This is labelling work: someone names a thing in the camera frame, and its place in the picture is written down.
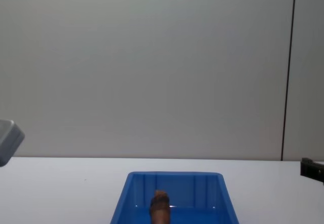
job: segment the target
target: wall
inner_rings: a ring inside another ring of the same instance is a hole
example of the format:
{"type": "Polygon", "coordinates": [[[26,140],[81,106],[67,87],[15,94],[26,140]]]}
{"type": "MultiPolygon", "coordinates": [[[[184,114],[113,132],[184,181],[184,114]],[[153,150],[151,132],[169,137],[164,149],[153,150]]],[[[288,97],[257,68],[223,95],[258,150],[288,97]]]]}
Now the wall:
{"type": "Polygon", "coordinates": [[[324,0],[296,0],[284,160],[324,160],[324,0]]]}
{"type": "Polygon", "coordinates": [[[280,158],[293,0],[0,0],[19,156],[280,158]]]}

